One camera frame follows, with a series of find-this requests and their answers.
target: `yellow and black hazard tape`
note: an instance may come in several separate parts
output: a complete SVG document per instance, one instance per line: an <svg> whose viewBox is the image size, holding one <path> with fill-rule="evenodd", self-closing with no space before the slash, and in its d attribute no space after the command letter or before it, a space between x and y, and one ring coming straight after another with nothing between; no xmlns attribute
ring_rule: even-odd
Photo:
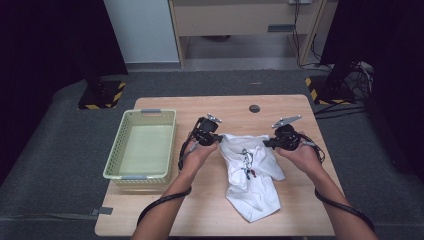
<svg viewBox="0 0 424 240"><path fill-rule="evenodd" d="M118 104L119 99L121 98L122 92L124 91L125 83L121 82L113 100L110 103L95 103L95 104L79 104L78 109L102 109L102 108L114 108Z"/></svg>
<svg viewBox="0 0 424 240"><path fill-rule="evenodd" d="M319 91L315 89L310 78L305 80L306 86L308 86L309 92L311 93L312 100L315 104L355 104L355 100L346 99L322 99Z"/></svg>

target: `plastic basket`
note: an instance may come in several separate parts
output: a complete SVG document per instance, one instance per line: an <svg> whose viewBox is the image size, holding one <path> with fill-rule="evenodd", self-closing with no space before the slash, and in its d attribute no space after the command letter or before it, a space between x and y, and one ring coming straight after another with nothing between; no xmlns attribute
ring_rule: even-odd
<svg viewBox="0 0 424 240"><path fill-rule="evenodd" d="M174 109L126 111L103 177L122 187L168 184L175 132Z"/></svg>

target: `human hand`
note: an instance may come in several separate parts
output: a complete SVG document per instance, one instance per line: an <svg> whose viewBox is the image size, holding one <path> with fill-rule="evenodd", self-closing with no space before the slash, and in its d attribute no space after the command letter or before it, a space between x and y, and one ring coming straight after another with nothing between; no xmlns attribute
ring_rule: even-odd
<svg viewBox="0 0 424 240"><path fill-rule="evenodd" d="M186 147L185 153L187 153L195 143L195 140L190 141ZM180 174L183 173L189 175L196 175L196 173L203 166L209 155L218 148L218 144L219 143L217 141L210 146L202 146L200 144L197 144L193 152L188 154L187 157L183 160L184 167L181 170Z"/></svg>
<svg viewBox="0 0 424 240"><path fill-rule="evenodd" d="M300 143L293 151L279 147L275 148L275 151L279 155L289 159L299 170L308 176L324 170L315 150L311 146Z"/></svg>

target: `wall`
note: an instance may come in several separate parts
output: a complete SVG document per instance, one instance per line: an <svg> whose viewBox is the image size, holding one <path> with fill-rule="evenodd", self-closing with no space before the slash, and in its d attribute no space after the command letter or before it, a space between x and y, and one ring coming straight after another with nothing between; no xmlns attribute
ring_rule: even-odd
<svg viewBox="0 0 424 240"><path fill-rule="evenodd" d="M125 63L179 62L167 0L104 0Z"/></svg>

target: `table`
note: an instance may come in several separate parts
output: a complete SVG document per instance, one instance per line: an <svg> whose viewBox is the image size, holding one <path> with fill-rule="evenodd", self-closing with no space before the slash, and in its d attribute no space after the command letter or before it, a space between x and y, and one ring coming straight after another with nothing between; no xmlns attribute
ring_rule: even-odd
<svg viewBox="0 0 424 240"><path fill-rule="evenodd" d="M258 113L249 106L260 107ZM325 152L325 170L340 187L317 122L304 95L255 95L209 97L140 98L135 109L173 108L177 111L177 133L173 154L172 179L178 174L177 161L182 143L199 117L211 113L222 119L216 133L273 136L271 125L281 117L302 115L292 125L304 131ZM245 221L225 198L228 188L227 167L219 151L212 153L200 169L186 197L171 236L322 236L334 235L322 203L314 196L314 186L291 162L274 152L286 179L274 181L282 208L253 223ZM132 235L140 212L160 194L125 192L112 181L103 207L112 214L100 214L95 227L100 236Z"/></svg>

